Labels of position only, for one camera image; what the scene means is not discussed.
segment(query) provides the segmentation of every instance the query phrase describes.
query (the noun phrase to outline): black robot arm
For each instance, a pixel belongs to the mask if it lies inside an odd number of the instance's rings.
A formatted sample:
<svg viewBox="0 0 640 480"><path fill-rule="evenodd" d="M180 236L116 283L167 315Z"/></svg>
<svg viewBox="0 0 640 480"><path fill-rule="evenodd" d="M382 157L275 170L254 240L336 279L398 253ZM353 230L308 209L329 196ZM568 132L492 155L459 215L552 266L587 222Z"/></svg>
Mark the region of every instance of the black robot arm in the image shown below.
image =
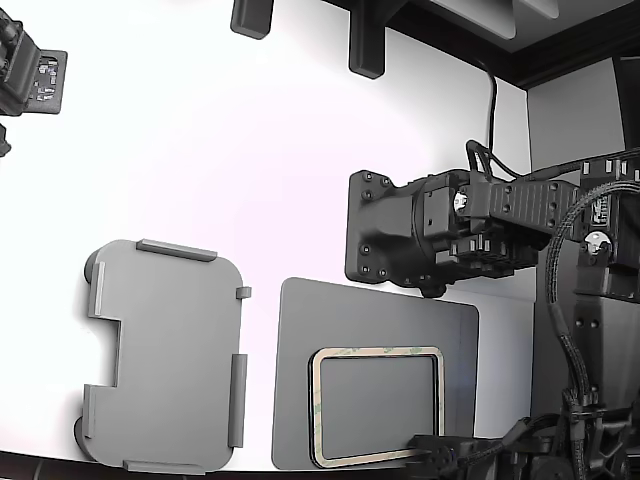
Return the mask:
<svg viewBox="0 0 640 480"><path fill-rule="evenodd" d="M580 187L553 178L575 170ZM403 187L373 172L351 177L345 266L351 280L391 281L439 297L459 280L534 266L548 247L546 299L570 372L562 411L522 419L502 439L416 435L411 477L627 478L640 390L638 193L639 149L512 182L473 168ZM565 239L581 243L570 321L557 303Z"/></svg>
<svg viewBox="0 0 640 480"><path fill-rule="evenodd" d="M60 113L67 54L41 50L22 22L0 9L0 115ZM11 146L0 125L0 157Z"/></svg>

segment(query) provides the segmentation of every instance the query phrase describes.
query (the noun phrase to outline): gray phone holder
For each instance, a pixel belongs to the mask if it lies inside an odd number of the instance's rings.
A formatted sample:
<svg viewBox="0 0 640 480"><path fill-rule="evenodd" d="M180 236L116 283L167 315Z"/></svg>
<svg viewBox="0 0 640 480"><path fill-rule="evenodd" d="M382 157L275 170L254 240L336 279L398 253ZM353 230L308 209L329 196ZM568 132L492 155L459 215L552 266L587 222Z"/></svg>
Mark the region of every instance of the gray phone holder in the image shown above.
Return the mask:
<svg viewBox="0 0 640 480"><path fill-rule="evenodd" d="M74 433L94 461L204 475L242 447L251 289L215 252L118 240L87 261L89 317L119 323L114 386L85 385Z"/></svg>

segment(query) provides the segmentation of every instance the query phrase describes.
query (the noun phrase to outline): braided cable sleeve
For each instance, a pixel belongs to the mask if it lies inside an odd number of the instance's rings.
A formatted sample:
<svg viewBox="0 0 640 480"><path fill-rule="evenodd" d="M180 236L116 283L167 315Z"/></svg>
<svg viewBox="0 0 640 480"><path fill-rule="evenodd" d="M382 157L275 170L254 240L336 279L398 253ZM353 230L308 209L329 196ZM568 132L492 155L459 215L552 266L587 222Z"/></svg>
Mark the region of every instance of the braided cable sleeve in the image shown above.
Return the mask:
<svg viewBox="0 0 640 480"><path fill-rule="evenodd" d="M598 198L611 193L640 193L640 184L630 181L610 182L600 185L580 198L565 214L564 218L556 228L556 231L549 242L547 250L547 264L545 268L545 293L549 313L552 319L556 336L560 340L560 345L569 360L569 367L572 370L572 377L577 380L578 393L580 396L587 394L589 379L587 376L584 360L569 333L567 324L564 321L562 310L558 302L558 262L560 251L565 236L571 230L575 221L582 212Z"/></svg>

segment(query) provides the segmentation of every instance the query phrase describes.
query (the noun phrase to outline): rectangular gasket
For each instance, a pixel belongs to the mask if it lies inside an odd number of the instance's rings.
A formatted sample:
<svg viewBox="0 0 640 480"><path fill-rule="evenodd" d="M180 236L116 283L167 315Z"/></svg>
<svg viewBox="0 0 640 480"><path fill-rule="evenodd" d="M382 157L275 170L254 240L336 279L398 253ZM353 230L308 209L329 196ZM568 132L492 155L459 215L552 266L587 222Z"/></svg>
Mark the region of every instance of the rectangular gasket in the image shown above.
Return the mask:
<svg viewBox="0 0 640 480"><path fill-rule="evenodd" d="M401 357L432 357L435 361L436 378L436 421L435 435L444 435L444 357L437 347L371 347L371 348L323 348L318 351L310 362L311 384L311 430L312 430L312 459L321 468L340 468L353 465L397 460L416 455L412 449L395 450L391 452L358 455L355 457L325 458L322 451L322 381L320 367L328 358L401 358Z"/></svg>

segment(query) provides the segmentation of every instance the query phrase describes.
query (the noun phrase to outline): black cable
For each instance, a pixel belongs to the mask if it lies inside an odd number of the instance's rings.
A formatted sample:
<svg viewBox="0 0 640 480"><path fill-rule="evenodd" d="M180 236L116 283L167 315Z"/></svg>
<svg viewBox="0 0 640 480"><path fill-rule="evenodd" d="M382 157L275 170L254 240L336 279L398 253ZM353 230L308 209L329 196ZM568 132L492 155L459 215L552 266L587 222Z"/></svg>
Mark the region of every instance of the black cable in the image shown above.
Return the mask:
<svg viewBox="0 0 640 480"><path fill-rule="evenodd" d="M577 218L592 202L612 193L625 192L634 194L640 193L640 183L629 181L610 182L587 192L582 198L580 198L580 200L569 208L551 237L547 251L547 264L545 268L545 293L547 305L556 337L560 341L560 345L567 357L571 376L574 379L576 388L578 389L579 403L582 403L582 400L589 392L589 378L582 355L573 341L567 323L564 320L562 309L558 304L558 263L560 251L562 249L562 243L564 242L565 236L572 228Z"/></svg>
<svg viewBox="0 0 640 480"><path fill-rule="evenodd" d="M489 76L489 80L491 81L491 101L489 103L489 138L487 140L489 144L489 151L493 151L494 137L495 137L495 126L496 126L496 104L498 101L498 81L496 80L495 75L491 72L489 67L487 67L486 63L482 60L476 59L476 62L480 64L480 66L484 69L484 71Z"/></svg>
<svg viewBox="0 0 640 480"><path fill-rule="evenodd" d="M513 178L520 178L522 177L521 174L513 171L512 169L510 169L507 165L505 165L502 160L500 160L498 157L495 156L495 154L493 152L488 152L488 154L490 155L491 160L493 160L494 162L496 162L496 164L508 175L511 175Z"/></svg>
<svg viewBox="0 0 640 480"><path fill-rule="evenodd" d="M483 155L483 152L482 152L482 149L484 149L485 147L480 145L475 140L469 140L465 145L465 148L467 150L467 158L469 159L469 169L477 172L478 159L479 159L480 163L482 164L482 170L487 181L490 182L491 180L493 180L493 170L491 169L491 160L489 160L489 158L486 155Z"/></svg>
<svg viewBox="0 0 640 480"><path fill-rule="evenodd" d="M598 160L631 160L640 155L640 147L623 150L621 152L607 153L596 157L583 158L581 160L572 160L571 162L562 163L553 167L541 168L527 175L514 180L514 182L534 182L545 181L557 178L569 172L576 172L582 168L585 162L594 162Z"/></svg>

